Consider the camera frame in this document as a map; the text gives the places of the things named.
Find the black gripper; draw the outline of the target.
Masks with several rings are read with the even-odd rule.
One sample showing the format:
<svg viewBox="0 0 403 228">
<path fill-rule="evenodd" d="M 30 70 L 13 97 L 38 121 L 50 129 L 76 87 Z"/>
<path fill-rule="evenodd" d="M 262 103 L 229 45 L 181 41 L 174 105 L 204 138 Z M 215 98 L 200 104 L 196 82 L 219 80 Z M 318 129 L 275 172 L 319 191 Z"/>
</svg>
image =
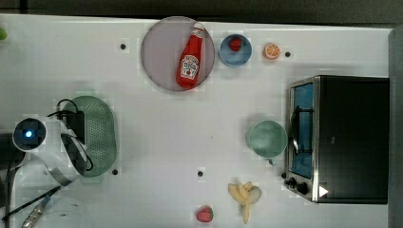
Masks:
<svg viewBox="0 0 403 228">
<path fill-rule="evenodd" d="M 83 111 L 69 111 L 66 116 L 66 123 L 69 129 L 72 129 L 81 143 L 85 143 L 85 113 Z"/>
</svg>

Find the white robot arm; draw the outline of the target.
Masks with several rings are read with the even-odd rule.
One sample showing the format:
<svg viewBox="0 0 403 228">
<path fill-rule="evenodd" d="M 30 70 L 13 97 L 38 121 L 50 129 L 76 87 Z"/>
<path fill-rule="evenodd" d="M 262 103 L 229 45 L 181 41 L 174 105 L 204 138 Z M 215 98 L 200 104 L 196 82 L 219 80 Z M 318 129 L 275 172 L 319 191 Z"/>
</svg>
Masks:
<svg viewBox="0 0 403 228">
<path fill-rule="evenodd" d="M 19 150 L 39 158 L 62 186 L 82 177 L 90 165 L 73 130 L 57 119 L 26 117 L 15 126 L 12 141 Z"/>
</svg>

